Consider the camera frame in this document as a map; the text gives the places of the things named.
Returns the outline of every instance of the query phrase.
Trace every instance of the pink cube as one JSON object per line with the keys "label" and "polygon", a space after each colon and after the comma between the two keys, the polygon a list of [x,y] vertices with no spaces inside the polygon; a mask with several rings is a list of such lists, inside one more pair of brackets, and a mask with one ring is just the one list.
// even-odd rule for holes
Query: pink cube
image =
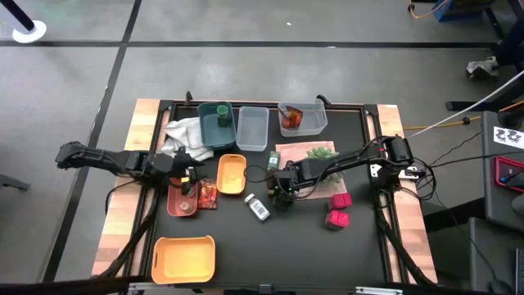
{"label": "pink cube", "polygon": [[329,210],[340,210],[351,206],[351,204],[353,204],[353,201],[351,201],[349,193],[338,193],[329,199],[327,207]]}
{"label": "pink cube", "polygon": [[333,210],[327,214],[324,224],[330,229],[344,229],[350,225],[350,215]]}

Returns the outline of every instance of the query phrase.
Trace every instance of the white bottle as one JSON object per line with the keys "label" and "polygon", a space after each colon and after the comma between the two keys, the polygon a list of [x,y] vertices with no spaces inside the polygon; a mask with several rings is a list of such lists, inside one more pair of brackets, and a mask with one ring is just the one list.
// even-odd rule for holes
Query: white bottle
{"label": "white bottle", "polygon": [[251,208],[256,217],[258,217],[260,220],[264,221],[269,217],[268,209],[264,207],[262,202],[259,201],[259,199],[257,199],[253,193],[247,196],[244,202],[249,205],[249,208]]}

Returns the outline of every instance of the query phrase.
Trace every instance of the sticker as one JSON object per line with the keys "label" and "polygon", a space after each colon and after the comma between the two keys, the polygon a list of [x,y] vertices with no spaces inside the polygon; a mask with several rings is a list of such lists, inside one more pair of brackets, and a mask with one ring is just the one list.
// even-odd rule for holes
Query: sticker
{"label": "sticker", "polygon": [[524,133],[520,131],[493,126],[493,141],[524,149]]}

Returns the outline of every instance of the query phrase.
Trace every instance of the white cloth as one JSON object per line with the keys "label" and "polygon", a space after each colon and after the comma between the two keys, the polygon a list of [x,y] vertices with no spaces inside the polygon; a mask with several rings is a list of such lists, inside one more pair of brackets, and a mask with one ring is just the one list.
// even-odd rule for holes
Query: white cloth
{"label": "white cloth", "polygon": [[160,149],[164,154],[174,157],[173,151],[180,147],[186,147],[186,152],[197,161],[204,161],[213,157],[213,151],[202,143],[199,118],[171,121],[164,129],[169,136]]}

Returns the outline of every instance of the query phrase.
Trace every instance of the wooden table frame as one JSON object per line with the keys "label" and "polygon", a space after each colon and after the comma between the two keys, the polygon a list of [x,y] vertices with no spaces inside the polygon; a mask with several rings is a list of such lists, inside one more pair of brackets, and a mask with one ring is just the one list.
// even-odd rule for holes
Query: wooden table frame
{"label": "wooden table frame", "polygon": [[[125,150],[149,150],[151,139],[155,129],[156,118],[159,111],[160,99],[138,99],[134,109],[131,125],[129,126],[128,137],[124,146]],[[404,137],[402,124],[400,123],[400,114],[395,105],[377,105],[378,119],[382,135],[396,135]],[[367,115],[368,131],[370,138],[375,138],[375,124],[373,116]],[[169,111],[164,111],[161,125],[167,124]],[[160,130],[158,137],[157,150],[160,149],[165,139],[165,131]],[[127,182],[127,179],[117,178],[116,184]],[[403,187],[416,191],[415,183],[409,180],[401,180]],[[107,212],[106,222],[102,230],[102,236],[98,245],[97,255],[93,265],[93,275],[98,275],[104,271],[110,263],[118,256],[125,244],[128,242],[133,229],[133,220],[138,207],[138,197],[141,187],[136,184],[130,184],[117,191],[111,196],[109,211]],[[146,206],[142,216],[146,215],[149,210],[152,192],[149,193]],[[409,193],[399,191],[395,193],[394,198],[395,212],[397,216],[398,229],[402,243],[413,258],[416,265],[432,281],[436,282],[436,272],[431,258],[431,251],[427,234],[422,217],[422,211],[419,200]],[[391,216],[385,209],[385,215],[388,221]],[[130,274],[138,274],[138,266],[142,258],[144,247],[142,240],[137,245]],[[395,254],[395,249],[389,241],[388,252],[391,264],[391,278],[394,282],[401,282],[401,271],[399,261]],[[409,282],[414,284],[414,280],[409,276]]]}

